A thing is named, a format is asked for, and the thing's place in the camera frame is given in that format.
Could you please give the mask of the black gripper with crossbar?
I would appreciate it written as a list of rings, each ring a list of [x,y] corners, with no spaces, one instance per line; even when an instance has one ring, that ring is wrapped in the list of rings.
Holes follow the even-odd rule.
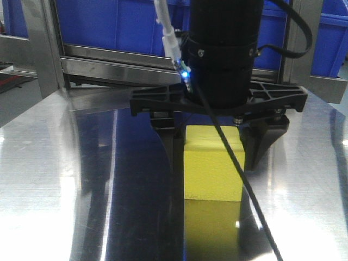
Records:
[[[243,167],[253,171],[270,146],[288,131],[285,112],[304,110],[308,94],[302,86],[246,80],[240,85],[226,79],[203,84],[203,94],[214,115],[232,116],[245,152]],[[183,113],[206,114],[196,91],[184,83],[134,90],[133,116],[150,112],[152,128],[161,139],[171,172],[183,169]]]

